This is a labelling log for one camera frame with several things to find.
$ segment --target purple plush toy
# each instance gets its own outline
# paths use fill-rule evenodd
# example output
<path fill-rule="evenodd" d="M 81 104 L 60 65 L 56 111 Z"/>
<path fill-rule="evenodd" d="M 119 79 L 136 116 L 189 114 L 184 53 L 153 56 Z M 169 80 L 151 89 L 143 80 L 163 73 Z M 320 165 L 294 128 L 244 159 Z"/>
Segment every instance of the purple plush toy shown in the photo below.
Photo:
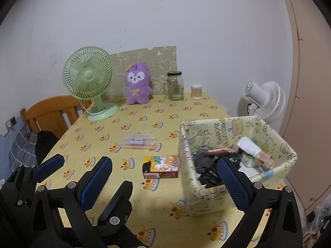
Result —
<path fill-rule="evenodd" d="M 151 75 L 147 63 L 138 62 L 129 65 L 125 75 L 125 95 L 127 104 L 144 104 L 149 102 L 152 89 L 149 86 Z"/>

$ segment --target jar handle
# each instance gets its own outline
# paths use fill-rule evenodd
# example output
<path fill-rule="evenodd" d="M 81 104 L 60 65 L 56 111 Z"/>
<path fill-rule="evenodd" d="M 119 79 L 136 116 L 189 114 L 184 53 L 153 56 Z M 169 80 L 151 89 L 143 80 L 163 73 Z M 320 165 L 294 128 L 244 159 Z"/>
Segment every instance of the jar handle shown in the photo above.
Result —
<path fill-rule="evenodd" d="M 168 94 L 168 92 L 169 92 L 169 89 L 168 89 L 168 91 L 166 91 L 166 85 L 167 85 L 167 80 L 165 80 L 165 81 L 163 81 L 163 93 L 165 94 L 165 98 L 166 99 L 168 99 L 169 98 L 169 94 Z"/>

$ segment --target patterned tablecloth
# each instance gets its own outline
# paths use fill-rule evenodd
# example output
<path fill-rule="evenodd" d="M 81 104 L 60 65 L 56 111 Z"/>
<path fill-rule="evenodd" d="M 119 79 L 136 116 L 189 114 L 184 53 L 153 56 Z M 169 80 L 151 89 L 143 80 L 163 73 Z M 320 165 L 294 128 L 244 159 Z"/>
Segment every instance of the patterned tablecloth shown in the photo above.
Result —
<path fill-rule="evenodd" d="M 129 180 L 133 182 L 130 198 L 133 211 L 126 225 L 144 244 L 153 248 L 218 248 L 235 229 L 243 212 L 231 208 L 190 217 L 185 209 L 180 176 L 145 180 L 142 164 L 145 156 L 178 153 L 178 130 L 182 121 L 228 116 L 206 93 L 201 100 L 192 100 L 185 94 L 184 100 L 173 102 L 158 95 L 147 104 L 123 104 L 113 117 L 97 122 L 88 121 L 87 116 L 82 115 L 48 154 L 47 158 L 59 153 L 66 162 L 44 184 L 48 188 L 60 188 L 70 181 L 78 181 L 102 156 L 108 156 L 113 161 L 113 172 L 93 209 L 86 212 L 93 225 L 121 183 Z M 158 140 L 157 148 L 121 148 L 121 138 L 137 132 L 153 133 Z M 65 212 L 60 212 L 64 225 L 69 227 Z M 249 247 L 257 244 L 267 216 L 268 211 Z"/>

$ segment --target fan stand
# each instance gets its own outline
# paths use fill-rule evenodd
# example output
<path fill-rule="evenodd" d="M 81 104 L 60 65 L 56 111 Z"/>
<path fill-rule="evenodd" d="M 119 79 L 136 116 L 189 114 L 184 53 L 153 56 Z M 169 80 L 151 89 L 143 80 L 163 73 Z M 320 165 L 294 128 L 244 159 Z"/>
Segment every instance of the fan stand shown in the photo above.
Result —
<path fill-rule="evenodd" d="M 97 111 L 95 114 L 91 115 L 87 113 L 87 119 L 90 121 L 99 121 L 115 115 L 120 107 L 116 103 L 103 103 L 101 96 L 94 98 Z"/>

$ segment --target blue gripper pad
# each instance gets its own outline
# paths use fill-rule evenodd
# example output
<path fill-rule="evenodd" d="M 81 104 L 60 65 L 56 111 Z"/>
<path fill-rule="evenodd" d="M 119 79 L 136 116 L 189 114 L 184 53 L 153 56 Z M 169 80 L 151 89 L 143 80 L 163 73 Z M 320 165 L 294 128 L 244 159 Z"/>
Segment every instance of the blue gripper pad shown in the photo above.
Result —
<path fill-rule="evenodd" d="M 41 163 L 38 167 L 36 167 L 33 172 L 33 181 L 37 183 L 41 183 L 47 177 L 52 175 L 58 169 L 60 169 L 64 165 L 64 157 L 60 154 L 56 154 L 51 157 L 49 160 Z"/>
<path fill-rule="evenodd" d="M 251 205 L 247 190 L 224 159 L 218 161 L 217 171 L 237 209 L 246 213 Z"/>
<path fill-rule="evenodd" d="M 80 208 L 84 212 L 93 208 L 94 203 L 112 173 L 112 169 L 112 160 L 105 157 L 105 161 L 101 164 L 80 194 Z"/>

